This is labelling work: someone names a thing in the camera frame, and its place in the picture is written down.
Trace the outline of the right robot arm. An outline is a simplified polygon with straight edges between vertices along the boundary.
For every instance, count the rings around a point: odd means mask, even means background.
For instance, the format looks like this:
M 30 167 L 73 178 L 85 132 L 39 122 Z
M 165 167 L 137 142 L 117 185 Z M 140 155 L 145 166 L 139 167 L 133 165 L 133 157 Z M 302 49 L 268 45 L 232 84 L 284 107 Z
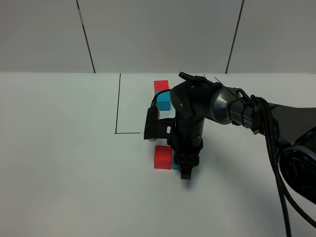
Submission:
M 225 87 L 201 76 L 181 72 L 183 82 L 170 91 L 175 109 L 172 127 L 178 139 L 173 143 L 175 162 L 183 179 L 190 179 L 199 163 L 203 147 L 202 131 L 205 119 L 219 124 L 234 124 L 267 136 L 274 132 L 276 161 L 286 183 L 311 202 L 316 200 L 316 111 L 314 108 L 294 108 L 264 104 L 242 89 Z

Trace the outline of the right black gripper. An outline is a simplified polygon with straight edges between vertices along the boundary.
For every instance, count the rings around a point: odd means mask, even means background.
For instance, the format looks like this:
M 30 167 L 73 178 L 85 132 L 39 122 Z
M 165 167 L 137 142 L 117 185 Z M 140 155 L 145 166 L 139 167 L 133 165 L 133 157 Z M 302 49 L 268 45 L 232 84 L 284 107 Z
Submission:
M 180 167 L 181 179 L 190 180 L 193 166 L 199 165 L 203 125 L 204 118 L 200 116 L 176 116 L 174 119 L 170 145 L 175 152 L 175 163 Z

